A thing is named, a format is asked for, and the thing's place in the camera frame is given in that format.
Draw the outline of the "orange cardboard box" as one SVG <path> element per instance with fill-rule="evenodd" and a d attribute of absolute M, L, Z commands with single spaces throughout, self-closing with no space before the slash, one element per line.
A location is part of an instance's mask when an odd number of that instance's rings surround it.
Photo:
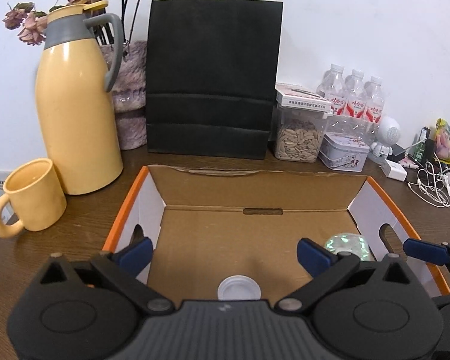
<path fill-rule="evenodd" d="M 124 249 L 136 227 L 153 243 L 139 280 L 179 304 L 214 299 L 231 275 L 254 279 L 270 303 L 306 284 L 297 243 L 323 245 L 338 233 L 364 236 L 376 258 L 389 225 L 399 240 L 416 230 L 390 196 L 366 175 L 143 167 L 106 238 Z"/>

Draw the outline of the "white plastic cap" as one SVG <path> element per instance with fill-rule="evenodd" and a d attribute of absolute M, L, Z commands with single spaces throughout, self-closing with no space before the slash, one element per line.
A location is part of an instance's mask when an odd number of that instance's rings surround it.
<path fill-rule="evenodd" d="M 254 301 L 260 300 L 262 292 L 255 280 L 246 275 L 231 275 L 218 286 L 218 300 Z"/>

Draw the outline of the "black adapter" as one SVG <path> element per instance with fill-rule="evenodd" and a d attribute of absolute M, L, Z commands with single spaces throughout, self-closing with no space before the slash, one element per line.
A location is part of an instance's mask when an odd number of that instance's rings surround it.
<path fill-rule="evenodd" d="M 406 150 L 398 144 L 391 146 L 392 152 L 388 155 L 387 160 L 398 163 L 406 157 Z"/>

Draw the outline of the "colourful snack packet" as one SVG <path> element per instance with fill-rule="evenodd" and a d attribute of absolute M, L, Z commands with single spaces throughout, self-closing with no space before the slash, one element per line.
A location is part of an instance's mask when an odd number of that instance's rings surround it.
<path fill-rule="evenodd" d="M 450 125 L 445 119 L 436 121 L 434 152 L 439 161 L 450 165 Z"/>

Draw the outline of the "white metal tin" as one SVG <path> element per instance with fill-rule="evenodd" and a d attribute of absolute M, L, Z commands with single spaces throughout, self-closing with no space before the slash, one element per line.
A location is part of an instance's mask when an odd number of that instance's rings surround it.
<path fill-rule="evenodd" d="M 319 159 L 331 170 L 361 172 L 370 146 L 361 138 L 339 133 L 325 133 Z"/>

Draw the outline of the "yellow mug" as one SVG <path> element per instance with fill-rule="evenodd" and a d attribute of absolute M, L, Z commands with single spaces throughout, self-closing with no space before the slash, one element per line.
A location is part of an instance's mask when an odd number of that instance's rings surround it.
<path fill-rule="evenodd" d="M 60 180 L 49 158 L 37 158 L 9 174 L 0 196 L 0 237 L 10 238 L 22 230 L 43 231 L 62 217 L 66 198 Z M 11 205 L 17 220 L 6 224 L 1 214 Z"/>

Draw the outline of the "white robot toy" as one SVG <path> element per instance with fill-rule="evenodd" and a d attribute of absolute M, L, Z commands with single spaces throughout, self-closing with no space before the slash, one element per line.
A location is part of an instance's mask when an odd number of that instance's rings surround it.
<path fill-rule="evenodd" d="M 398 143 L 400 137 L 399 123 L 390 116 L 382 116 L 368 158 L 376 164 L 382 164 L 393 153 L 393 145 Z"/>

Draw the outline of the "yellow thermos jug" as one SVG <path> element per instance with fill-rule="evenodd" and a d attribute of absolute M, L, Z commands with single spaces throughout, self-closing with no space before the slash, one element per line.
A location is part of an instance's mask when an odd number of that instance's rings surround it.
<path fill-rule="evenodd" d="M 123 170 L 111 90 L 124 47 L 121 19 L 101 0 L 48 15 L 34 97 L 47 155 L 64 192 L 89 194 Z"/>

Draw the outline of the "clear seed container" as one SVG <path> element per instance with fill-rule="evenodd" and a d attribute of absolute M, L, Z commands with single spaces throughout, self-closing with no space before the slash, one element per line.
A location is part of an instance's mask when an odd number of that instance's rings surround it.
<path fill-rule="evenodd" d="M 277 83 L 274 156 L 279 160 L 314 163 L 318 158 L 332 104 L 299 85 Z"/>

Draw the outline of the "pink fuzzy vase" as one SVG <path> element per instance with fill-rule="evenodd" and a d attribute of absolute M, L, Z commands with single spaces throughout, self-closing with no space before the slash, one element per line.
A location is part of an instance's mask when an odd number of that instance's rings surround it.
<path fill-rule="evenodd" d="M 133 41 L 124 47 L 122 63 L 111 91 L 118 141 L 122 150 L 133 150 L 147 142 L 146 45 L 146 41 Z"/>

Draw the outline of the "right water bottle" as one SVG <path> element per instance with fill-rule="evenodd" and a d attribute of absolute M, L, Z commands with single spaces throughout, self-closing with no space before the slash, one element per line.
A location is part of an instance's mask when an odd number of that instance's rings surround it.
<path fill-rule="evenodd" d="M 382 79 L 372 76 L 364 86 L 365 110 L 362 118 L 366 121 L 365 141 L 371 144 L 375 138 L 375 132 L 379 126 L 385 107 L 385 99 L 382 94 Z"/>

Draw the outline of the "water bottle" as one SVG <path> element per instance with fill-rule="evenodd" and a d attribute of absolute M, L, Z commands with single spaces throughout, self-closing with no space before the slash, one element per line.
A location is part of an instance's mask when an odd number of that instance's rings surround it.
<path fill-rule="evenodd" d="M 366 121 L 365 141 L 371 144 L 375 138 L 375 132 L 379 126 L 385 107 L 385 99 L 382 94 L 382 79 L 372 76 L 364 86 L 365 110 L 362 118 Z"/>
<path fill-rule="evenodd" d="M 343 79 L 343 66 L 331 64 L 330 69 L 323 75 L 316 93 L 331 102 L 331 108 L 335 115 L 345 105 L 345 82 Z"/>
<path fill-rule="evenodd" d="M 359 119 L 365 109 L 363 97 L 364 72 L 353 69 L 351 74 L 345 78 L 345 86 L 341 92 L 344 103 L 337 111 L 339 116 L 340 129 L 344 133 L 350 133 L 359 124 Z"/>

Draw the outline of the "middle water bottle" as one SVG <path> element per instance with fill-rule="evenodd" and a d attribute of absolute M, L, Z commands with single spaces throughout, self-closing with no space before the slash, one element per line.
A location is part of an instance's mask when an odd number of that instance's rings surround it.
<path fill-rule="evenodd" d="M 359 119 L 365 109 L 363 97 L 364 72 L 353 69 L 351 74 L 345 78 L 345 86 L 341 92 L 344 103 L 337 111 L 339 116 L 340 129 L 344 133 L 350 133 L 359 124 Z"/>

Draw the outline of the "left water bottle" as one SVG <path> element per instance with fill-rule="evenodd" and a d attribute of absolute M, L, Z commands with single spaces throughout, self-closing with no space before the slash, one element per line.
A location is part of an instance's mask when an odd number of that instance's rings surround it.
<path fill-rule="evenodd" d="M 331 64 L 330 69 L 323 75 L 316 93 L 331 102 L 331 108 L 335 115 L 345 105 L 345 82 L 343 79 L 343 66 Z"/>

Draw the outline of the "black paper bag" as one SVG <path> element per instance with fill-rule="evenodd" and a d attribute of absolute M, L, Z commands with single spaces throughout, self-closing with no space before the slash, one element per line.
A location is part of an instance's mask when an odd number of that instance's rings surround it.
<path fill-rule="evenodd" d="M 266 156 L 282 17 L 277 1 L 152 2 L 145 66 L 149 152 Z"/>

